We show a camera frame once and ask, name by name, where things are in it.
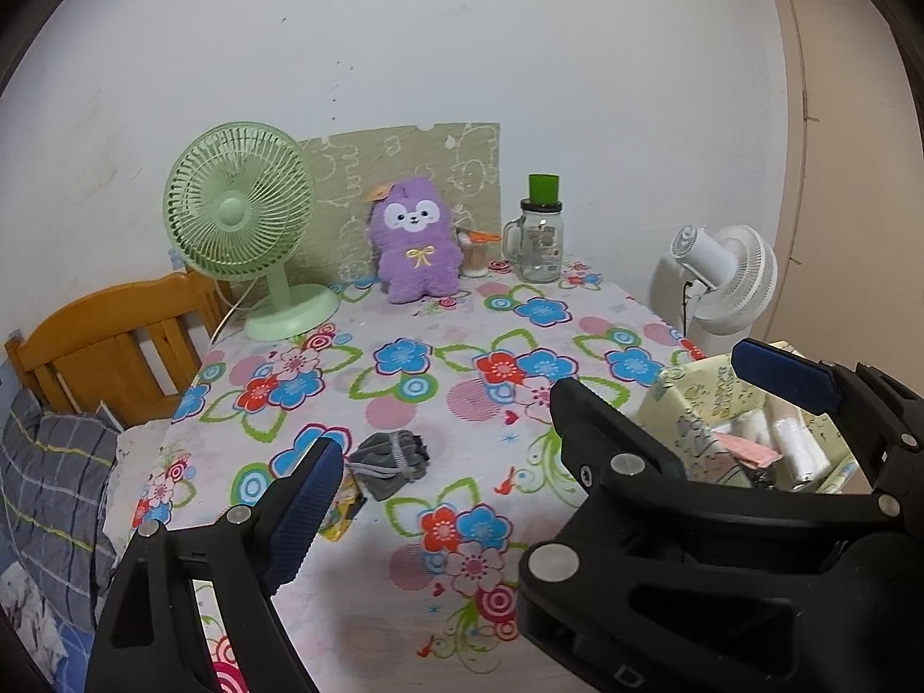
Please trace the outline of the white towel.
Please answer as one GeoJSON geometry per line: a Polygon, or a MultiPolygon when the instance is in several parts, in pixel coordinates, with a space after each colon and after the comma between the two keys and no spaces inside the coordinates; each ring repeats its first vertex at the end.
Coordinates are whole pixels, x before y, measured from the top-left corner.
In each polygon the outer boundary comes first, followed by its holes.
{"type": "Polygon", "coordinates": [[[802,412],[777,397],[768,397],[761,408],[746,411],[731,422],[738,437],[748,439],[780,455],[790,490],[801,490],[817,482],[830,469],[821,444],[808,430],[802,412]]]}

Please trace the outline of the beige door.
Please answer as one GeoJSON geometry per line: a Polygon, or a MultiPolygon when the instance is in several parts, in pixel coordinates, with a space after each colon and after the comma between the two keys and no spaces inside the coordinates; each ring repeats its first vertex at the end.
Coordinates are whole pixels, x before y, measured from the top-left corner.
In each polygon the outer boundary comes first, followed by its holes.
{"type": "Polygon", "coordinates": [[[778,286],[755,333],[922,386],[922,144],[871,0],[775,0],[788,83],[778,286]]]}

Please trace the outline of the green desk fan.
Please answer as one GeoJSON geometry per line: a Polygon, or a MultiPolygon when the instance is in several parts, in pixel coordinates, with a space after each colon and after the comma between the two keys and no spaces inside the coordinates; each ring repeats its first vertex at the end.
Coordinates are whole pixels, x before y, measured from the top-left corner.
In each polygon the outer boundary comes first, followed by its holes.
{"type": "Polygon", "coordinates": [[[266,283],[244,318],[252,341],[282,341],[329,321],[340,299],[318,283],[293,285],[285,266],[312,216],[302,147],[262,122],[210,128],[183,150],[163,192],[163,218],[183,261],[216,282],[266,283]]]}

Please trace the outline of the floral tablecloth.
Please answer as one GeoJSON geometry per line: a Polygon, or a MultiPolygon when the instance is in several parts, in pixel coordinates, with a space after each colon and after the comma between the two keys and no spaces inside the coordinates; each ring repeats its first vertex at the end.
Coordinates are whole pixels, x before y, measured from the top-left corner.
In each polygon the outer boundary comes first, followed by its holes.
{"type": "Polygon", "coordinates": [[[167,422],[128,430],[108,490],[114,547],[251,505],[320,439],[345,480],[280,620],[324,691],[574,691],[526,642],[517,565],[583,490],[550,391],[573,377],[638,410],[697,346],[587,264],[551,285],[497,263],[451,297],[341,288],[332,321],[279,342],[227,331],[167,422]]]}

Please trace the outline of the glass mason jar mug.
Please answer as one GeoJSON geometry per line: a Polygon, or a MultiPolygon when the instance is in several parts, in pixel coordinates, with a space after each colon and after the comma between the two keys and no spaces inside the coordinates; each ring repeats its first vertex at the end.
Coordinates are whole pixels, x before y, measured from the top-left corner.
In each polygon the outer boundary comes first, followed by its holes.
{"type": "Polygon", "coordinates": [[[521,199],[520,216],[504,224],[501,249],[524,282],[557,282],[564,256],[562,203],[521,199]]]}

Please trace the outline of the yellow floral tissue pack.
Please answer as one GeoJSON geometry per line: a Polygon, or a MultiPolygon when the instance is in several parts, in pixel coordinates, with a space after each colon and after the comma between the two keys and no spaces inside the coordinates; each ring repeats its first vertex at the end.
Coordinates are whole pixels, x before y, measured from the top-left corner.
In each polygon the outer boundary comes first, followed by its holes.
{"type": "Polygon", "coordinates": [[[365,502],[367,497],[356,481],[356,476],[351,470],[346,470],[318,533],[326,540],[337,543],[348,532],[365,502]]]}

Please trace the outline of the yellow cartoon storage box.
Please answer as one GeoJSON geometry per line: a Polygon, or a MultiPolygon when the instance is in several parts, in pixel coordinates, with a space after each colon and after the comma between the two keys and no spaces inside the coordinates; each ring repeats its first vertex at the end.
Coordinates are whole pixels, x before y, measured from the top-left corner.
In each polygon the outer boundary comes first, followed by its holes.
{"type": "Polygon", "coordinates": [[[830,460],[829,472],[801,490],[788,488],[786,472],[778,461],[767,470],[751,470],[717,443],[714,432],[736,435],[731,422],[746,411],[761,408],[768,397],[777,396],[739,379],[730,358],[719,355],[664,371],[634,413],[634,422],[677,455],[686,477],[694,482],[755,490],[842,493],[858,474],[858,463],[828,416],[797,407],[830,460]]]}

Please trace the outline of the grey socks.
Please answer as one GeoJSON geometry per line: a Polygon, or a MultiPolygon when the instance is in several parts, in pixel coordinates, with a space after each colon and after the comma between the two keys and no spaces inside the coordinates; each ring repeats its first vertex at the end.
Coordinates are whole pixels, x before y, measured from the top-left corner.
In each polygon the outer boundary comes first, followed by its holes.
{"type": "Polygon", "coordinates": [[[348,457],[348,468],[376,502],[426,476],[429,452],[420,435],[410,430],[374,433],[348,457]]]}

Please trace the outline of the grey plaid bedding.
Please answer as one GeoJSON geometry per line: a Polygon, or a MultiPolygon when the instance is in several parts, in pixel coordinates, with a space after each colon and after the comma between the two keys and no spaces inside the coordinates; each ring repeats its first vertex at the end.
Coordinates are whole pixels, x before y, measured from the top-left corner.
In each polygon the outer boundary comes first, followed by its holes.
{"type": "Polygon", "coordinates": [[[87,634],[116,561],[103,533],[116,443],[97,416],[57,415],[28,388],[2,432],[2,534],[51,608],[87,634]]]}

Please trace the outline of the green cup on jar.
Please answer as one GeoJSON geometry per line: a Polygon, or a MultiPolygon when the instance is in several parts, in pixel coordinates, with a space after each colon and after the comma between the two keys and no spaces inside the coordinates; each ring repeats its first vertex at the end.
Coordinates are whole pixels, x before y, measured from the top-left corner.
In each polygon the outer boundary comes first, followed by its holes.
{"type": "Polygon", "coordinates": [[[554,174],[531,174],[528,177],[528,200],[531,205],[554,207],[559,203],[559,177],[554,174]]]}

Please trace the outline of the small orange-lid jar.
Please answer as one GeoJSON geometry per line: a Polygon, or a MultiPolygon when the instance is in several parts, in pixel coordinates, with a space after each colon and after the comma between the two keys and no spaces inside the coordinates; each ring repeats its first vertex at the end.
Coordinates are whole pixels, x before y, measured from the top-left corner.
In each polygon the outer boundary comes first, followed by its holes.
{"type": "Polygon", "coordinates": [[[498,233],[457,229],[457,244],[462,252],[460,275],[466,278],[486,277],[489,272],[490,249],[501,241],[498,233]]]}

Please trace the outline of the wooden bed headboard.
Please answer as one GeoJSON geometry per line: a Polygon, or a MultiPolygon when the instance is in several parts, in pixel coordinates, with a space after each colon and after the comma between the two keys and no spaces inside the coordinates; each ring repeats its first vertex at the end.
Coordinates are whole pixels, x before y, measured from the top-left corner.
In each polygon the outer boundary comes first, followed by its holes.
{"type": "Polygon", "coordinates": [[[176,413],[200,366],[189,321],[215,330],[230,288],[194,271],[124,283],[70,302],[5,342],[17,379],[55,413],[99,405],[138,426],[176,413]]]}

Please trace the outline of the pink wet wipes pack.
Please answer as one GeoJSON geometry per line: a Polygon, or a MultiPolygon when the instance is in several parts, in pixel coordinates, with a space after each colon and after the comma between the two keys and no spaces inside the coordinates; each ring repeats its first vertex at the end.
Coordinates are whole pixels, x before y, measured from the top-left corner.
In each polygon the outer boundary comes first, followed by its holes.
{"type": "Polygon", "coordinates": [[[780,452],[763,446],[763,444],[755,443],[755,441],[750,441],[750,439],[720,432],[714,432],[714,438],[741,465],[751,470],[767,470],[770,466],[775,465],[778,460],[781,460],[780,452]]]}

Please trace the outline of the white standing fan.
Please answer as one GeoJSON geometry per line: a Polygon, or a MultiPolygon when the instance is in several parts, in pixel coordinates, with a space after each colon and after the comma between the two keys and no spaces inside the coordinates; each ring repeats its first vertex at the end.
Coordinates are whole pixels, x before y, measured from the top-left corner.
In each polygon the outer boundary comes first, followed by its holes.
{"type": "Polygon", "coordinates": [[[670,256],[691,280],[684,318],[689,340],[706,357],[730,352],[774,297],[778,264],[772,245],[748,225],[713,234],[684,225],[673,236],[670,256]]]}

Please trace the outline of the purple plush toy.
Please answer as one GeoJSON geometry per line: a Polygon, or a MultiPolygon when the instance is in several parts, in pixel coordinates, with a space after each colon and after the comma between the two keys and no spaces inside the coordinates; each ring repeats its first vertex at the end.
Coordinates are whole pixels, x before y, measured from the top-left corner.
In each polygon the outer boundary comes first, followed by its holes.
{"type": "Polygon", "coordinates": [[[462,252],[451,211],[429,178],[406,178],[379,191],[368,233],[390,304],[459,291],[462,252]]]}

